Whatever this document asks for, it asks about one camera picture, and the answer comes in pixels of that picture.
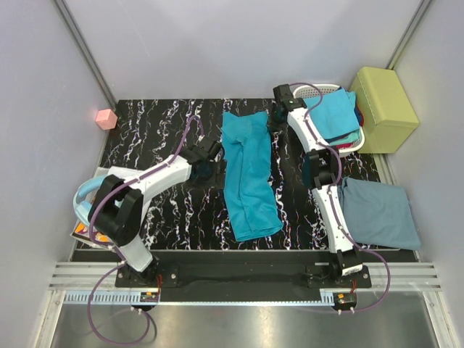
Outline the teal t shirt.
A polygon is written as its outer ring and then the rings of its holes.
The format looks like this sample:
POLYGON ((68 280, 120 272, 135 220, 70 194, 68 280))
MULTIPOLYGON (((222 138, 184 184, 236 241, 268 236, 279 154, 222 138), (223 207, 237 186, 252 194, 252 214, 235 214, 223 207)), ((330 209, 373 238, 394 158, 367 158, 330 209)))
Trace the teal t shirt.
POLYGON ((238 242, 272 236, 283 223, 271 177, 271 140, 265 111, 237 116, 223 113, 222 145, 227 162, 224 197, 238 242))

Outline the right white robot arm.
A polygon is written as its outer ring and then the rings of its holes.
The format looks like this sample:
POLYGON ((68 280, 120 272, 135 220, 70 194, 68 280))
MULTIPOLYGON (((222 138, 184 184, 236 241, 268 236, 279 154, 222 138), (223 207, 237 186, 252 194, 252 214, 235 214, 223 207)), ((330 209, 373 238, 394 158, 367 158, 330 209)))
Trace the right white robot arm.
POLYGON ((273 95, 275 106, 268 118, 268 129, 276 132, 289 126, 296 133, 305 152, 303 181, 317 203, 326 228, 331 258, 322 275, 314 278, 321 283, 331 281, 335 286, 355 289, 368 277, 363 272, 359 247, 352 240, 339 202, 339 151, 321 136, 310 118, 315 107, 308 107, 303 99, 295 97, 289 84, 276 86, 273 95))

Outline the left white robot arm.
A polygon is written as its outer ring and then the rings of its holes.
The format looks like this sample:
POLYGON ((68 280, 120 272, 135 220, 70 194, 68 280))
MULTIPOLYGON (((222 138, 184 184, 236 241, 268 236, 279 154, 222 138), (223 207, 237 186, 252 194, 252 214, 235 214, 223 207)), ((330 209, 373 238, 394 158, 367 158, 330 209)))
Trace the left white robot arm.
POLYGON ((100 177, 93 203, 83 207, 89 237, 97 243, 96 232, 106 236, 106 245, 132 269, 131 278, 139 286, 151 286, 157 277, 157 263, 139 236, 151 201, 181 183, 223 189, 225 168, 222 144, 202 137, 147 170, 100 177))

